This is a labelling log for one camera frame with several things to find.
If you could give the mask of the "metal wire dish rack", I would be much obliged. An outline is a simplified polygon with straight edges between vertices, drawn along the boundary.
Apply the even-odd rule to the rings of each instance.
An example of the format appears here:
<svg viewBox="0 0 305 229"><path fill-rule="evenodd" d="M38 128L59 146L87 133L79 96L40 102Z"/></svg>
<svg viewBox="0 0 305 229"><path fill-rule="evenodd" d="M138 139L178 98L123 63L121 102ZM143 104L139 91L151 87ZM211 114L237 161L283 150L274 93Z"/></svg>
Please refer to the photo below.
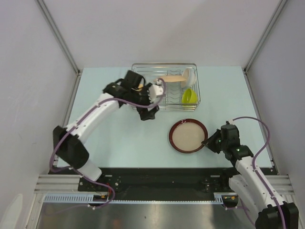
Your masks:
<svg viewBox="0 0 305 229"><path fill-rule="evenodd" d="M165 76L175 78L183 75L184 71L187 71L191 76L193 82L187 80L185 87L181 86L181 82L166 82L166 95L159 104L161 110L193 111L201 102L198 71L195 63L134 63L132 71L144 76L148 82ZM194 92L196 98L194 103L183 102L183 94L188 89Z"/></svg>

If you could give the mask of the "red rimmed cream plate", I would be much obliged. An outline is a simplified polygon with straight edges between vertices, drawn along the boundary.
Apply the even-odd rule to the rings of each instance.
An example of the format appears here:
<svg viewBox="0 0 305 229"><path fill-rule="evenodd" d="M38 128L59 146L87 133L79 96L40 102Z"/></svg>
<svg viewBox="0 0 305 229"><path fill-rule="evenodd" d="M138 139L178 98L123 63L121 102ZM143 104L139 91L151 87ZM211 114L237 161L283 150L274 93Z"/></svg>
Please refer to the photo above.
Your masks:
<svg viewBox="0 0 305 229"><path fill-rule="evenodd" d="M200 121L187 118L179 120L170 129L170 145L178 152L191 154L201 150L203 141L207 140L208 131Z"/></svg>

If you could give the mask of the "beige bird pattern plate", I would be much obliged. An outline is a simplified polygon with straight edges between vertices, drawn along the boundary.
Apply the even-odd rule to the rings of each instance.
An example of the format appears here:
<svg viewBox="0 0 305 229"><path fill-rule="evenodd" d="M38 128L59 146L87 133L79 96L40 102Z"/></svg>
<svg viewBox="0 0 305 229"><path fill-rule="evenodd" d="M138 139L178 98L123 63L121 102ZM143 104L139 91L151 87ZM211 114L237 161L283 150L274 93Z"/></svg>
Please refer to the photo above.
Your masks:
<svg viewBox="0 0 305 229"><path fill-rule="evenodd" d="M182 75L163 75L154 79L154 82L157 82L158 79L163 79L165 83L180 83L182 88L187 86L187 79Z"/></svg>

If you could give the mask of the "lime green bowl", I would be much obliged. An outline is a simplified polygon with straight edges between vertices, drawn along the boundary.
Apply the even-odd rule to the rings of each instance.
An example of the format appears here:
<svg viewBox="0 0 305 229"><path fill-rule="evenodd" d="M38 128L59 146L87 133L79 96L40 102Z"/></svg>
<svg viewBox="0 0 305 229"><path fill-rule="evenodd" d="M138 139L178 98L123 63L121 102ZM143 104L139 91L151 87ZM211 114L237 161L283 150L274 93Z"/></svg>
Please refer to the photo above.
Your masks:
<svg viewBox="0 0 305 229"><path fill-rule="evenodd" d="M191 88L186 89L182 95L182 103L183 104L196 104L197 101L198 101L198 97L197 97L196 92Z"/></svg>

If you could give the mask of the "white bowl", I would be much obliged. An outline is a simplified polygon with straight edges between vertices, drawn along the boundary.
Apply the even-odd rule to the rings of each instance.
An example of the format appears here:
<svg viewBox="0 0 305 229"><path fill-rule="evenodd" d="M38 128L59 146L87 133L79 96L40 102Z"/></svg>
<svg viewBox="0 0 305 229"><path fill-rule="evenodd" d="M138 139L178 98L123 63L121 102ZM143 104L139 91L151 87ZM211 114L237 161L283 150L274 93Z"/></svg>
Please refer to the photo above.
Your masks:
<svg viewBox="0 0 305 229"><path fill-rule="evenodd" d="M196 75L193 69L186 68L182 73L182 77L184 78L184 81L181 82L182 88L192 87L196 83Z"/></svg>

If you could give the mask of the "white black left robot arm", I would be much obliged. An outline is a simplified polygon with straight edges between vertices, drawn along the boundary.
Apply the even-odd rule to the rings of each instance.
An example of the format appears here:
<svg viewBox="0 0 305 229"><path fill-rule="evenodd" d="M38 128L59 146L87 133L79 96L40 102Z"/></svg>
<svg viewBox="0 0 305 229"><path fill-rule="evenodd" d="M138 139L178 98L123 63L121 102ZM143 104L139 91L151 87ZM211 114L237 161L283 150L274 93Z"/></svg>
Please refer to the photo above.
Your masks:
<svg viewBox="0 0 305 229"><path fill-rule="evenodd" d="M124 78L106 85L99 98L77 120L54 128L52 156L58 156L68 168L89 179L88 184L94 190L103 189L105 178L101 176L101 169L89 159L85 142L105 118L125 104L136 107L142 121L153 120L165 92L163 79L147 83L142 75L128 70Z"/></svg>

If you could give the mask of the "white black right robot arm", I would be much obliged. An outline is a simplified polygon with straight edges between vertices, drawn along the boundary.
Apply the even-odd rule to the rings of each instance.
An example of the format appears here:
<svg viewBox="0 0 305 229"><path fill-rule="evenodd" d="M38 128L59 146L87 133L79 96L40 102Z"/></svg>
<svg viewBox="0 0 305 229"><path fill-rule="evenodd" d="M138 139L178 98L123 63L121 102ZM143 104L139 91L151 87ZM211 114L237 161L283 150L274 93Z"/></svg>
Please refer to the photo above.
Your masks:
<svg viewBox="0 0 305 229"><path fill-rule="evenodd" d="M257 229L296 229L299 226L299 210L295 203L287 202L271 185L255 156L246 145L240 143L239 129L226 122L220 129L202 142L214 153L223 152L236 170L235 175L220 179L224 191L234 191L245 209L246 215Z"/></svg>

